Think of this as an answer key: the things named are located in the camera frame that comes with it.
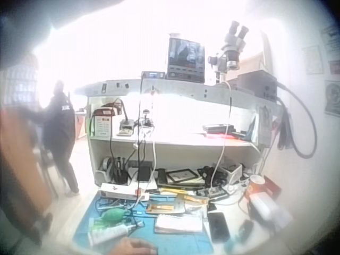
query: wall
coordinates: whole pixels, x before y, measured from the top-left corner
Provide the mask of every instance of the wall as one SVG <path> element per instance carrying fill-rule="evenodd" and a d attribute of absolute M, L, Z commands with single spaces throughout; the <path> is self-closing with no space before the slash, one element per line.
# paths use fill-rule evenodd
<path fill-rule="evenodd" d="M 296 93 L 311 111 L 318 130 L 318 149 L 312 159 L 299 158 L 293 149 L 279 151 L 277 143 L 268 157 L 264 174 L 283 192 L 279 197 L 294 222 L 282 233 L 290 249 L 300 254 L 331 228 L 338 217 L 340 195 L 340 118 L 324 113 L 325 80 L 339 80 L 330 74 L 320 30 L 334 20 L 317 1 L 265 1 L 246 17 L 249 27 L 267 33 L 273 56 L 274 76 Z M 306 74 L 302 49 L 318 45 L 323 74 Z M 302 107 L 280 93 L 292 114 L 294 138 L 305 153 L 313 146 L 310 121 Z"/>

